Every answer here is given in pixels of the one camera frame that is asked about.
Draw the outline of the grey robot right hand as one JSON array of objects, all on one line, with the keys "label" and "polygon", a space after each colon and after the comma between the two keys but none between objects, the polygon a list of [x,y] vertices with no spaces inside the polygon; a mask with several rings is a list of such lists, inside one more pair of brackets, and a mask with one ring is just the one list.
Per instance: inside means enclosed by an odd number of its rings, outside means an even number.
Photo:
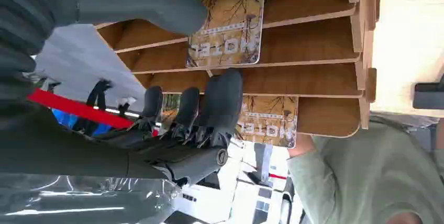
[{"label": "grey robot right hand", "polygon": [[55,28],[131,19],[191,35],[206,8],[200,0],[1,0],[1,172],[196,183],[224,164],[242,104],[236,69],[208,81],[200,113],[194,96],[155,138],[149,134],[161,97],[153,92],[133,126],[105,139],[67,129],[48,107],[29,100],[36,87],[27,74]]}]

